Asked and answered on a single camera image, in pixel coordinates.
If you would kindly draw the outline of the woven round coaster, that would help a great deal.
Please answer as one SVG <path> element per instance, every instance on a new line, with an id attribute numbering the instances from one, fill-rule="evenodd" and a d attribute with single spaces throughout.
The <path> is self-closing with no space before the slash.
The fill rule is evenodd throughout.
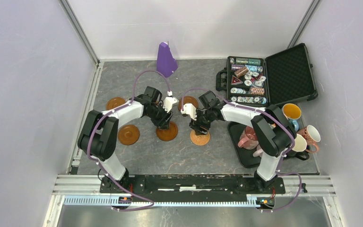
<path id="1" fill-rule="evenodd" d="M 195 131 L 192 130 L 190 132 L 190 139 L 191 141 L 198 146 L 204 146 L 209 143 L 210 141 L 210 133 L 207 132 L 207 134 L 203 135 L 196 135 Z"/>

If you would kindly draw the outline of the wooden coaster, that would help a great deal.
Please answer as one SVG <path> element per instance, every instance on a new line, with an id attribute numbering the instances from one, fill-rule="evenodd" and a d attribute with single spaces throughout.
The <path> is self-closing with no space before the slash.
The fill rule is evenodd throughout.
<path id="1" fill-rule="evenodd" d="M 178 110 L 181 111 L 185 104 L 193 104 L 195 108 L 199 107 L 197 99 L 192 96 L 181 97 L 178 103 Z"/>
<path id="2" fill-rule="evenodd" d="M 114 97 L 106 103 L 106 110 L 114 109 L 126 103 L 126 100 L 122 97 Z"/>
<path id="3" fill-rule="evenodd" d="M 169 129 L 156 129 L 156 135 L 157 137 L 162 141 L 171 141 L 176 138 L 178 135 L 178 126 L 175 122 L 170 121 L 169 123 Z"/>
<path id="4" fill-rule="evenodd" d="M 121 144 L 129 146 L 136 143 L 140 137 L 140 131 L 137 126 L 128 124 L 118 130 L 118 140 Z"/>

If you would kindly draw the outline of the dark pink mug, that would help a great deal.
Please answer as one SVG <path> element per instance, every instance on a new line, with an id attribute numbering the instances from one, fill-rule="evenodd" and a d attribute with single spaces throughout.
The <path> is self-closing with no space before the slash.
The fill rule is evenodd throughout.
<path id="1" fill-rule="evenodd" d="M 244 149 L 255 149 L 259 145 L 257 135 L 252 127 L 245 127 L 237 146 Z"/>

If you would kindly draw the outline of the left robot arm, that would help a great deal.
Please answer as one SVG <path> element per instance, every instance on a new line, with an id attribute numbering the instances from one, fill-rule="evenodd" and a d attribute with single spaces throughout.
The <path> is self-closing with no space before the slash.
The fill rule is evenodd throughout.
<path id="1" fill-rule="evenodd" d="M 121 164 L 114 151 L 119 128 L 132 120 L 147 116 L 160 130 L 170 128 L 172 108 L 178 104 L 171 91 L 164 100 L 162 94 L 153 87 L 146 87 L 143 94 L 131 98 L 126 103 L 107 111 L 91 110 L 84 121 L 77 146 L 96 162 L 112 180 L 111 186 L 117 192 L 125 192 L 130 181 L 127 169 Z"/>

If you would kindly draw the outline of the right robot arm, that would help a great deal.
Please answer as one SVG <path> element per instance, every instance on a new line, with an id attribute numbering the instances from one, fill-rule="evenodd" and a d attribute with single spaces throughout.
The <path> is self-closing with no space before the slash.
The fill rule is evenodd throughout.
<path id="1" fill-rule="evenodd" d="M 212 91 L 207 91 L 199 99 L 203 109 L 197 109 L 191 103 L 183 103 L 181 107 L 181 113 L 191 118 L 190 127 L 196 135 L 206 135 L 211 123 L 218 120 L 253 128 L 263 150 L 254 173 L 254 187 L 260 193 L 268 192 L 279 174 L 283 156 L 295 145 L 296 132 L 282 110 L 276 105 L 263 108 L 229 102 Z"/>

